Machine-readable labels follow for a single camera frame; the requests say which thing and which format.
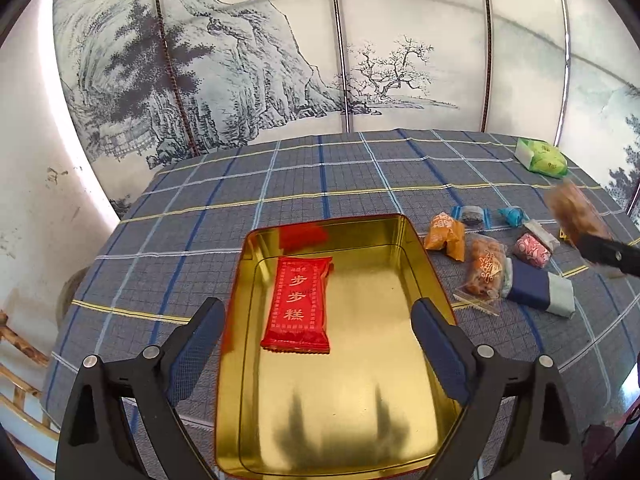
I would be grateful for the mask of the brown snack bag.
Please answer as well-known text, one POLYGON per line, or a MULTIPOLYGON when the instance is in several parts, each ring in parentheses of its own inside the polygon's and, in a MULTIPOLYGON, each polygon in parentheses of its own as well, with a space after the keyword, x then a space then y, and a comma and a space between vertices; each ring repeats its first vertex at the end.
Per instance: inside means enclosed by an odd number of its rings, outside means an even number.
POLYGON ((612 240, 612 232, 597 208, 572 180, 564 179, 549 188, 544 193, 544 202, 575 248, 585 236, 612 240))

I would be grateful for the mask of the grey snack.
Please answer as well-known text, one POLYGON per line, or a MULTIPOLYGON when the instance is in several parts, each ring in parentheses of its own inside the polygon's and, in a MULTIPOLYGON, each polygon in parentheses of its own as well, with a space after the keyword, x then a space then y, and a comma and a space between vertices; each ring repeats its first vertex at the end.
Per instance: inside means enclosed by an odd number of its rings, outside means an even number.
POLYGON ((560 241, 547 231, 537 220, 529 219, 523 222, 524 228, 536 237, 552 254, 560 247, 560 241))

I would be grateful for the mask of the clear fried snack bag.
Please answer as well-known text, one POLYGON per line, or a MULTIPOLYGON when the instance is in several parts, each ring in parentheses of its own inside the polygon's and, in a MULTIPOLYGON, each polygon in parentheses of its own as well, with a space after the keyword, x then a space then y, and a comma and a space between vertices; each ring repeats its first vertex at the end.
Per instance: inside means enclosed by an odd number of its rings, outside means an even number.
POLYGON ((454 291, 462 307, 498 316, 506 275, 506 246, 490 236, 472 233, 465 246, 466 274, 454 291))

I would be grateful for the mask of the orange snack packet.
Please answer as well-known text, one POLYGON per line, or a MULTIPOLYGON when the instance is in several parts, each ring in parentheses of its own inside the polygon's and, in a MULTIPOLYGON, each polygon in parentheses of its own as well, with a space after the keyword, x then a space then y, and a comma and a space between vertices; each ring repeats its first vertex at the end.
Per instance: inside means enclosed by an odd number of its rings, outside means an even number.
POLYGON ((423 246, 426 250, 446 252, 446 255, 463 262, 465 260, 465 226, 446 212, 432 219, 423 246))

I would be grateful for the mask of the plaid blue grey tablecloth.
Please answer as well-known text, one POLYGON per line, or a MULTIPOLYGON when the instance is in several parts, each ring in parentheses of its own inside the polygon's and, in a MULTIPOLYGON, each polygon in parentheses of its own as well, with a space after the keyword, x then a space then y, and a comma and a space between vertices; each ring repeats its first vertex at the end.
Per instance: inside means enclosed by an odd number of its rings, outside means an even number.
MULTIPOLYGON (((52 351, 41 405, 62 422, 81 360, 130 358, 159 344, 208 296, 228 300, 252 229, 295 221, 404 214, 419 233, 438 212, 519 206, 553 228, 549 179, 495 133, 393 130, 327 134, 222 151, 162 170, 131 206, 75 292, 52 351)), ((557 250, 576 311, 564 320, 505 302, 498 316, 457 308, 477 341, 515 359, 548 352, 562 368, 578 426, 620 408, 639 350, 639 283, 602 278, 577 252, 557 250)))

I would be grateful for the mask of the pink wrapped snack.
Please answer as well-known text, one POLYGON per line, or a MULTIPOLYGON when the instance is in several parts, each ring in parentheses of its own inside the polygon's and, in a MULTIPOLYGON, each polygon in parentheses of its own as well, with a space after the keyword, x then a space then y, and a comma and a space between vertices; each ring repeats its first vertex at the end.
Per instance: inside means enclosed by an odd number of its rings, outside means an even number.
POLYGON ((530 233, 525 233, 516 240, 512 254, 537 269, 544 268, 551 257, 549 249, 530 233))

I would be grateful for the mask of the navy white snack packet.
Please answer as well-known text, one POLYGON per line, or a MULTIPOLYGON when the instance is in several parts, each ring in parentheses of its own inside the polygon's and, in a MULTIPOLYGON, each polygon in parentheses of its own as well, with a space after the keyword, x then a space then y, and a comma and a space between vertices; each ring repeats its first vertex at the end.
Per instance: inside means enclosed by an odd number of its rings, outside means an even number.
POLYGON ((568 278, 507 258, 501 296, 504 299, 560 318, 575 313, 574 288, 568 278))

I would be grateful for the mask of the teal wrapped candy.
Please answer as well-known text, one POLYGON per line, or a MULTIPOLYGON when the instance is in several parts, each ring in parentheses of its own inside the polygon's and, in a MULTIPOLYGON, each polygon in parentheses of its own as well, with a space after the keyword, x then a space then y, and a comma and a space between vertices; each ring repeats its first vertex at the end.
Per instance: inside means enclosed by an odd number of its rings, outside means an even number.
POLYGON ((511 228, 519 228, 526 220, 524 210, 518 206, 500 208, 498 213, 511 228))

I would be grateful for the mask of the green tissue pack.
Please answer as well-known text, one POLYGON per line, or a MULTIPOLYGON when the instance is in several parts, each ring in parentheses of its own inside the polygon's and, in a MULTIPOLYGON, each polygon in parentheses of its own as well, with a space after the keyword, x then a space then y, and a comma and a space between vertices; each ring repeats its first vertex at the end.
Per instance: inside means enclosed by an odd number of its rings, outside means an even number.
POLYGON ((550 178, 565 177, 568 163, 553 145, 539 140, 518 138, 515 158, 530 172, 550 178))

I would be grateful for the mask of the wooden chair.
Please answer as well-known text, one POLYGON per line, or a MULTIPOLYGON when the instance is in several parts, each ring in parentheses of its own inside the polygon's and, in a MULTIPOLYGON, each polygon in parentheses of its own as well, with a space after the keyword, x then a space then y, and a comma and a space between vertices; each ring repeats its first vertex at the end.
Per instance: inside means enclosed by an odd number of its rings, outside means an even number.
POLYGON ((9 326, 1 311, 1 427, 38 479, 55 477, 60 427, 43 408, 49 357, 9 326))

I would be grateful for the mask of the blue-ended dark candy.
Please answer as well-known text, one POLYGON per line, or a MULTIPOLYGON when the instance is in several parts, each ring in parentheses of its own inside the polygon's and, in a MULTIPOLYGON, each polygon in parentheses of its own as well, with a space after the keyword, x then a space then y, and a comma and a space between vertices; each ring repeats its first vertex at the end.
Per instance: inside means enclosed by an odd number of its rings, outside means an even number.
POLYGON ((454 206, 451 218, 462 222, 466 226, 480 226, 482 229, 492 227, 490 210, 476 205, 454 206))

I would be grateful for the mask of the gold red snack tin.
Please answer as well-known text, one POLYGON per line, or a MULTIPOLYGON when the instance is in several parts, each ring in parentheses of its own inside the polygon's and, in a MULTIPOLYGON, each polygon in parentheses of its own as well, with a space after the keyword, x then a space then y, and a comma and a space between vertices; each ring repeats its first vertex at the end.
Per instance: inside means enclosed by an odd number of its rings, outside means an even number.
POLYGON ((416 300, 452 318, 402 214, 270 226, 245 237, 221 339, 215 462, 243 479, 416 477, 456 421, 411 328, 416 300), (272 352, 266 328, 283 256, 328 257, 326 354, 272 352))

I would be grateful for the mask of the red snack packet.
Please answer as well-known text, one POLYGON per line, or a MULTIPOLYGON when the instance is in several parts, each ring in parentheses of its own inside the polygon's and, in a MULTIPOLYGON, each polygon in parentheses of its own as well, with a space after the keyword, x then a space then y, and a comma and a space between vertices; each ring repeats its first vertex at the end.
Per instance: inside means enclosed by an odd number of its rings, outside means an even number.
POLYGON ((329 354, 326 283, 331 257, 278 259, 269 315, 260 346, 272 352, 329 354))

